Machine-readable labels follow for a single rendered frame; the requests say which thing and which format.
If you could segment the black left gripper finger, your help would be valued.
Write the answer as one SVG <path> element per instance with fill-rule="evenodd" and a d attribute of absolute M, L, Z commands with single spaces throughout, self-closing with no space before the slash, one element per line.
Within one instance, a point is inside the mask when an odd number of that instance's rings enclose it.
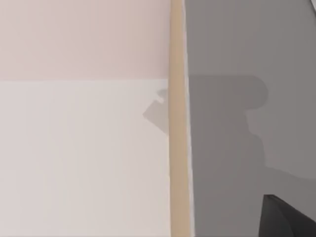
<path fill-rule="evenodd" d="M 316 221 L 275 195 L 264 195 L 258 237 L 316 237 Z"/>

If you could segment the pale wooden edge strip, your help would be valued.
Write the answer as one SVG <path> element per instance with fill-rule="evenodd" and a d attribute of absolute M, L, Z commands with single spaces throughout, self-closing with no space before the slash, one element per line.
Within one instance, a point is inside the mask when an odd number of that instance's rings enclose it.
<path fill-rule="evenodd" d="M 184 0 L 170 2 L 169 161 L 171 237 L 194 237 L 188 158 Z"/>

